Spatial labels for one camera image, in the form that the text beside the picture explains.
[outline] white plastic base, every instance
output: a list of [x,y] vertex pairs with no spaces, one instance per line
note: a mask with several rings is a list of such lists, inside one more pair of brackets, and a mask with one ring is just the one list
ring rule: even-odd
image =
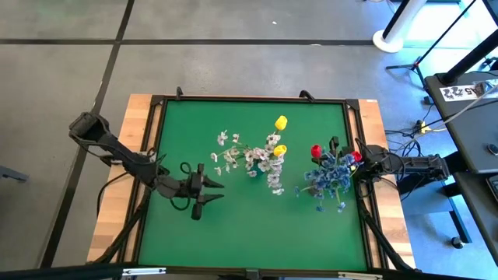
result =
[[388,53],[399,52],[403,48],[403,39],[399,38],[390,43],[387,43],[382,37],[383,32],[384,30],[379,30],[373,35],[372,40],[375,47],[378,47],[381,51],[385,51]]

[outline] sticker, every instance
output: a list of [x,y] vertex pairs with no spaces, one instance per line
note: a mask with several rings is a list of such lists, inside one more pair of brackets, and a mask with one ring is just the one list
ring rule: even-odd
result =
[[[493,86],[498,83],[498,79],[486,81],[485,90],[490,90]],[[462,100],[476,100],[485,91],[482,91],[480,86],[466,85],[466,86],[448,86],[445,88],[440,88],[441,94],[444,97],[444,101],[462,101]],[[498,98],[498,91],[494,93],[488,93],[484,98]]]

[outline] yellow tulip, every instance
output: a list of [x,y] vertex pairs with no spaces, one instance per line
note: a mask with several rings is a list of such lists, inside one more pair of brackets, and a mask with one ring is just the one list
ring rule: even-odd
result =
[[280,116],[279,119],[277,119],[277,121],[275,122],[275,127],[280,131],[286,129],[286,125],[287,125],[286,116]]
[[273,154],[275,156],[281,156],[287,152],[287,147],[285,145],[278,145],[273,149]]

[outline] white pole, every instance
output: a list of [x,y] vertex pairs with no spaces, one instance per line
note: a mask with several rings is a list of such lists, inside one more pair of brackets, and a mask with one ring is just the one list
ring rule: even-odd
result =
[[373,44],[388,53],[395,53],[403,48],[403,40],[413,18],[426,4],[427,0],[404,0],[385,30],[373,35]]

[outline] desk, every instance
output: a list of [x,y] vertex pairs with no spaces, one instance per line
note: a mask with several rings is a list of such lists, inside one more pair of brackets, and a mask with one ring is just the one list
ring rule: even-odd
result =
[[[486,73],[468,73],[458,79],[457,85],[471,85],[472,82],[494,78],[496,77]],[[447,86],[440,84],[436,76],[427,77],[426,83],[429,94],[443,118],[457,113],[471,102],[471,100],[445,102],[440,88]],[[489,101],[491,99],[484,99],[479,103]],[[498,172],[498,157],[491,155],[485,149],[486,144],[498,142],[496,137],[498,130],[496,123],[493,123],[496,121],[497,111],[498,103],[493,103],[465,112],[446,126],[458,149],[457,153],[451,155],[452,158],[461,156],[464,161],[463,166],[468,167],[468,170],[472,172],[454,173],[456,184],[448,186],[453,190],[450,191],[449,196],[463,195],[486,246],[498,265],[498,223],[496,222],[498,204],[485,181],[485,178],[491,177],[492,174],[473,174]],[[485,121],[491,121],[492,124],[484,125]],[[452,160],[447,160],[447,162],[449,165],[455,164]]]

